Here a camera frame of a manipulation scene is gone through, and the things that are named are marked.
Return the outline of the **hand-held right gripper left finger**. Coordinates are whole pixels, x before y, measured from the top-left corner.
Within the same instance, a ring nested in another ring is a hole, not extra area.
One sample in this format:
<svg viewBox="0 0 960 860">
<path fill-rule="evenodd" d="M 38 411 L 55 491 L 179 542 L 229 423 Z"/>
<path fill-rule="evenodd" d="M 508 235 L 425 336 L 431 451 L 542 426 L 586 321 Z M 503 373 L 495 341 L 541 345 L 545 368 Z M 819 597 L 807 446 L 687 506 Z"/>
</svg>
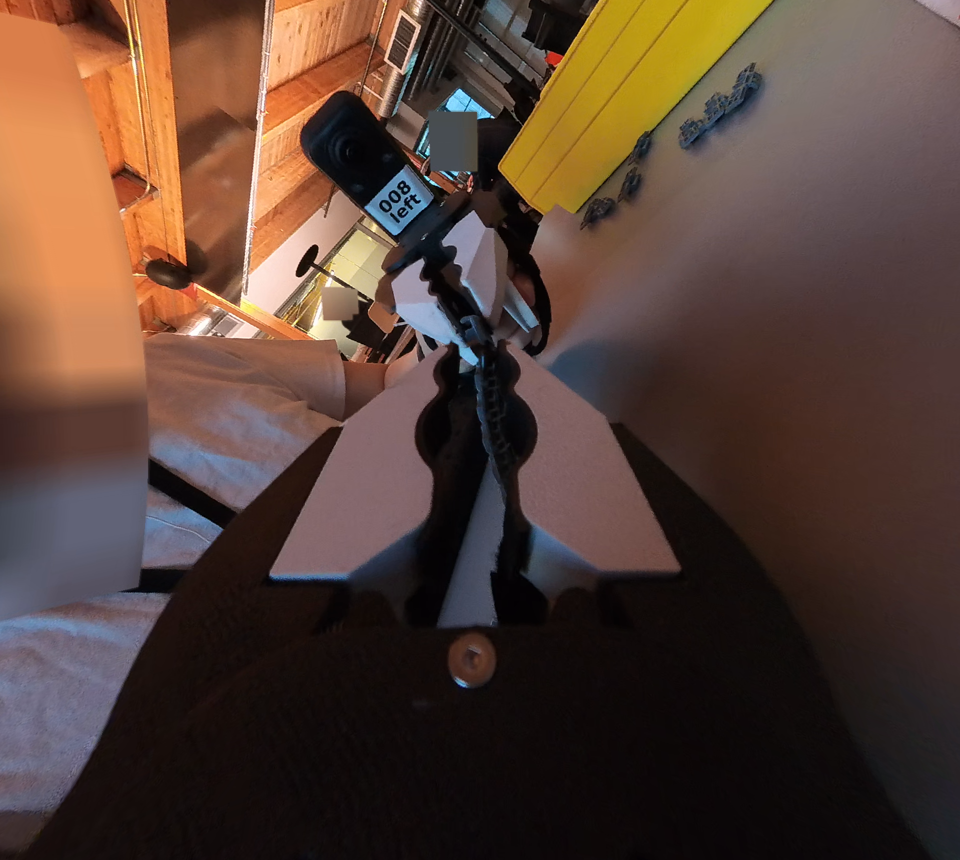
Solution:
<svg viewBox="0 0 960 860">
<path fill-rule="evenodd" d="M 459 367 L 436 350 L 343 423 L 271 581 L 378 592 L 438 624 L 460 550 Z"/>
</svg>

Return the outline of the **scattered loose track links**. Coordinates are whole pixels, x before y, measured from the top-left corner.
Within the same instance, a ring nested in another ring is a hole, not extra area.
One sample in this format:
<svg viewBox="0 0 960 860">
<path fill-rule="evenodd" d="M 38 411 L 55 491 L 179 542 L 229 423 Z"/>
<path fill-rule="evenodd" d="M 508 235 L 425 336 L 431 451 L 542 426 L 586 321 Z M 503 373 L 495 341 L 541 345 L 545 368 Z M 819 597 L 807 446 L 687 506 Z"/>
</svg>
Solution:
<svg viewBox="0 0 960 860">
<path fill-rule="evenodd" d="M 752 99 L 762 88 L 763 75 L 756 62 L 742 68 L 728 91 L 716 91 L 704 103 L 698 117 L 684 120 L 678 127 L 678 145 L 688 150 L 694 143 L 705 137 L 725 117 Z M 642 187 L 641 164 L 650 152 L 653 132 L 646 131 L 634 143 L 630 155 L 626 158 L 628 167 L 616 196 L 596 196 L 586 205 L 580 229 L 594 227 L 597 223 L 613 215 L 619 206 L 631 203 Z"/>
</svg>

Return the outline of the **person's left forearm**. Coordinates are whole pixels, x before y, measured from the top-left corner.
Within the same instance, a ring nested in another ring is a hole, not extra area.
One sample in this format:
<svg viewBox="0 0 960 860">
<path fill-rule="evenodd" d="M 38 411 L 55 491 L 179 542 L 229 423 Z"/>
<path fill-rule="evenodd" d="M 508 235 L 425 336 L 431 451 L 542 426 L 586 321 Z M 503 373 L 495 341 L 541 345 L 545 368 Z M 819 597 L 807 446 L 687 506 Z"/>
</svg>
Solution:
<svg viewBox="0 0 960 860">
<path fill-rule="evenodd" d="M 390 364 L 342 363 L 344 377 L 343 420 L 359 412 L 384 390 L 398 383 L 418 363 L 414 353 Z"/>
</svg>

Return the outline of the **yellow plastic bin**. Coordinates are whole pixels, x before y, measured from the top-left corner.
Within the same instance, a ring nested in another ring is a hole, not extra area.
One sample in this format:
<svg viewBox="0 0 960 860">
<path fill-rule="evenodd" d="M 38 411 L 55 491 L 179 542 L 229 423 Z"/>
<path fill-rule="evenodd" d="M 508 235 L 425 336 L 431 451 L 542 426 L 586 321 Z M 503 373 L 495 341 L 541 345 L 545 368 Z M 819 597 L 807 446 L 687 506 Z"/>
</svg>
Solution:
<svg viewBox="0 0 960 860">
<path fill-rule="evenodd" d="M 774 0 L 599 0 L 499 168 L 575 212 Z"/>
</svg>

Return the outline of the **white air vent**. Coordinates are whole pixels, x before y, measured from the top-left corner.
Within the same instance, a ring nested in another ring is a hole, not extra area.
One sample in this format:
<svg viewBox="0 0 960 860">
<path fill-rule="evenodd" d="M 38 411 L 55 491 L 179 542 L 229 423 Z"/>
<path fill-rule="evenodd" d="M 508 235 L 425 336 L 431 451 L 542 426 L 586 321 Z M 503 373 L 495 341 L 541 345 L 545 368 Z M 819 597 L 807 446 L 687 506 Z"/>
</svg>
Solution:
<svg viewBox="0 0 960 860">
<path fill-rule="evenodd" d="M 385 61 L 400 74 L 406 73 L 417 46 L 422 25 L 404 10 L 397 12 L 385 52 Z"/>
</svg>

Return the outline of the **silver duct with grille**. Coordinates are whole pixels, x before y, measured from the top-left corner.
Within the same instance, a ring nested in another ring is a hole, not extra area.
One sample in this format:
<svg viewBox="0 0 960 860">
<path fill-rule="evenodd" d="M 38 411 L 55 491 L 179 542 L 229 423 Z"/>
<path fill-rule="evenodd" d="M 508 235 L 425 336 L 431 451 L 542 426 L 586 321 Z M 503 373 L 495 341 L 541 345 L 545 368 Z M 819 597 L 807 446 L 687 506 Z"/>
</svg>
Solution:
<svg viewBox="0 0 960 860">
<path fill-rule="evenodd" d="M 231 338 L 246 326 L 246 322 L 221 307 L 204 303 L 174 331 L 179 335 Z"/>
</svg>

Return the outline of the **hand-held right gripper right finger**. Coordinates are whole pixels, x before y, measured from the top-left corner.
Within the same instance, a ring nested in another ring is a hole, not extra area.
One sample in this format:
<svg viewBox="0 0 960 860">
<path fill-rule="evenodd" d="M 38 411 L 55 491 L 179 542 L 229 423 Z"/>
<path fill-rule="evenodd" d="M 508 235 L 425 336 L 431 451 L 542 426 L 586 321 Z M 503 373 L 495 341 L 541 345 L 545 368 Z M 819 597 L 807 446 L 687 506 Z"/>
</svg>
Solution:
<svg viewBox="0 0 960 860">
<path fill-rule="evenodd" d="M 505 504 L 495 615 L 539 624 L 571 589 L 681 567 L 613 428 L 512 343 L 495 353 L 495 478 Z"/>
</svg>

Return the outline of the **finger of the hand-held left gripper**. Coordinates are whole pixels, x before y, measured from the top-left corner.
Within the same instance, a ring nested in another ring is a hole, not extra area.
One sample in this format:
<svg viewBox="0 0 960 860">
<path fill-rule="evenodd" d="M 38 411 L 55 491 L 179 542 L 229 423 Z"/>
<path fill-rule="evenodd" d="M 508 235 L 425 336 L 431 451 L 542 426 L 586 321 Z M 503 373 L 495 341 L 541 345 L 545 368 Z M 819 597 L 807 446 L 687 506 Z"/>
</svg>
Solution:
<svg viewBox="0 0 960 860">
<path fill-rule="evenodd" d="M 429 282 L 422 275 L 424 267 L 423 263 L 413 263 L 392 281 L 395 311 L 418 334 L 437 346 L 455 344 L 460 350 L 468 350 L 457 338 L 450 318 L 441 311 L 437 297 L 430 292 Z"/>
<path fill-rule="evenodd" d="M 495 326 L 503 308 L 503 241 L 473 210 L 450 230 L 448 246 L 460 283 L 480 314 Z"/>
</svg>

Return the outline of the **small bright window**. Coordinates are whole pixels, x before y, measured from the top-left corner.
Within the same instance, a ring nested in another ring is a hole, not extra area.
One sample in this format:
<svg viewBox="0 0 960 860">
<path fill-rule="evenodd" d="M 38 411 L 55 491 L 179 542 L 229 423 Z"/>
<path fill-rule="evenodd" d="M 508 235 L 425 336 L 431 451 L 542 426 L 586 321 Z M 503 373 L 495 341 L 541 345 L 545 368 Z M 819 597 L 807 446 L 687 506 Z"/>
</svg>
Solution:
<svg viewBox="0 0 960 860">
<path fill-rule="evenodd" d="M 450 96 L 445 99 L 438 110 L 449 112 L 473 112 L 479 120 L 489 119 L 496 116 L 495 113 L 488 110 L 480 102 L 471 97 L 462 87 L 455 89 Z"/>
</svg>

